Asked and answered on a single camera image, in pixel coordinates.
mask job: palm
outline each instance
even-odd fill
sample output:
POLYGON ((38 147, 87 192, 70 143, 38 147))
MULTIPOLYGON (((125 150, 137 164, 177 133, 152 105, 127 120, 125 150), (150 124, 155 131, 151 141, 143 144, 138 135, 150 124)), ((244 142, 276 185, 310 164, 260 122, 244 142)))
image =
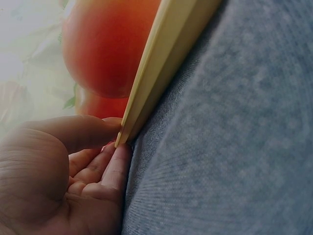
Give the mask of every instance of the palm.
MULTIPOLYGON (((111 139, 118 127, 113 129, 106 133, 107 138, 111 139)), ((0 197, 0 203, 8 205, 0 211, 0 215, 5 215, 0 219, 25 235, 117 234, 130 163, 129 148, 122 145, 115 150, 114 144, 109 144, 103 151, 87 149, 68 156, 68 152, 76 152, 77 143, 66 143, 59 133, 47 132, 38 126, 35 131, 22 129, 0 146, 0 168, 8 169, 10 175, 0 190, 5 195, 0 197)))

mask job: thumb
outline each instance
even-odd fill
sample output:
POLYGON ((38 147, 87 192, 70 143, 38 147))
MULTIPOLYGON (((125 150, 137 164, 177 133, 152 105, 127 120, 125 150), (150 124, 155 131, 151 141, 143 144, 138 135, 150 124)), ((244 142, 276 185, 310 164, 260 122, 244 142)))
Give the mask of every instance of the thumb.
POLYGON ((114 140, 121 128, 121 121, 116 117, 101 120, 93 116, 69 116, 27 122, 21 128, 52 135, 71 154, 83 149, 99 148, 114 140))

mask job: finger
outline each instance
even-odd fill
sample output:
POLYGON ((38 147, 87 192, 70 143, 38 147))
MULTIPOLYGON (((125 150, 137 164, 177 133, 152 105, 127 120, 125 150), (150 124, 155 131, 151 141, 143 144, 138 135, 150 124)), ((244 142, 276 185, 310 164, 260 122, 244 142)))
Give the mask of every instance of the finger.
POLYGON ((92 197, 99 200, 109 200, 122 206, 123 194, 115 188, 104 186, 99 183, 88 184, 81 191, 77 190, 80 196, 92 197))
POLYGON ((67 189, 67 192, 80 196, 85 187, 86 187, 86 184, 84 182, 78 181, 72 184, 71 186, 69 186, 67 189))
POLYGON ((96 156, 90 164, 75 175, 75 180, 81 180, 85 184, 96 183, 101 179, 115 151, 114 143, 109 144, 96 156))
POLYGON ((131 148, 126 144, 118 146, 104 172, 101 185, 112 187, 123 193, 128 178, 130 162, 131 148))
POLYGON ((59 139, 69 154, 83 149, 99 148, 116 138, 121 127, 120 118, 101 120, 93 116, 57 117, 27 122, 21 128, 48 133, 59 139))
POLYGON ((101 152, 101 149, 85 149, 71 154, 69 158, 69 175, 74 177, 84 169, 101 152))

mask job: gray fabric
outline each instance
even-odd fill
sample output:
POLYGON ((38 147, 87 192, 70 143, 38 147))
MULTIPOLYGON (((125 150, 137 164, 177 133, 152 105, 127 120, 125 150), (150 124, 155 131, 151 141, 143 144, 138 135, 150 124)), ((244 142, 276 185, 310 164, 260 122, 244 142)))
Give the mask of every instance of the gray fabric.
POLYGON ((313 1, 229 0, 137 138, 124 235, 313 234, 313 1))

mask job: hand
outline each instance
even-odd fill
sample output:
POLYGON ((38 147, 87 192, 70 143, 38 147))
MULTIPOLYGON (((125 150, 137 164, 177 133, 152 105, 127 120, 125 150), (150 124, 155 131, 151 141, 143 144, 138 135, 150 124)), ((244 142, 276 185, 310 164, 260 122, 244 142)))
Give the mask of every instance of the hand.
POLYGON ((114 144, 120 120, 28 122, 0 143, 0 231, 22 235, 120 232, 131 150, 114 144))

